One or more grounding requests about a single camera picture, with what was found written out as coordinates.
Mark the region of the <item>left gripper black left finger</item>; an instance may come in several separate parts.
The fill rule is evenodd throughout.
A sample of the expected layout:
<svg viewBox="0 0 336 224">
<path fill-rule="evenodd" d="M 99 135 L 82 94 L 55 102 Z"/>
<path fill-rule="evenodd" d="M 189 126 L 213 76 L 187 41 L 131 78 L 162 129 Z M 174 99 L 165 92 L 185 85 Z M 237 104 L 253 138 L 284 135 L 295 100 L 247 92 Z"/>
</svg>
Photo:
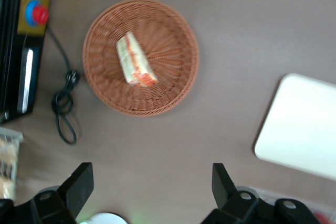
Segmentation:
<svg viewBox="0 0 336 224">
<path fill-rule="evenodd" d="M 33 222 L 76 223 L 93 189 L 93 165 L 81 163 L 56 190 L 42 191 L 30 201 Z"/>
</svg>

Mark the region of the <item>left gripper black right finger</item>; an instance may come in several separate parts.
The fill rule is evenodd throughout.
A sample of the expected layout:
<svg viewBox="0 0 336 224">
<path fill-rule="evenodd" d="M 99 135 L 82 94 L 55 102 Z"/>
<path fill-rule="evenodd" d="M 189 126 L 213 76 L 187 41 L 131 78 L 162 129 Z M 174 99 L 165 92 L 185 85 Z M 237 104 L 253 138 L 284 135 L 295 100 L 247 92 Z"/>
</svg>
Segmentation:
<svg viewBox="0 0 336 224">
<path fill-rule="evenodd" d="M 222 163 L 214 163 L 212 192 L 217 208 L 202 224 L 250 223 L 258 206 L 258 198 L 249 191 L 238 190 Z"/>
</svg>

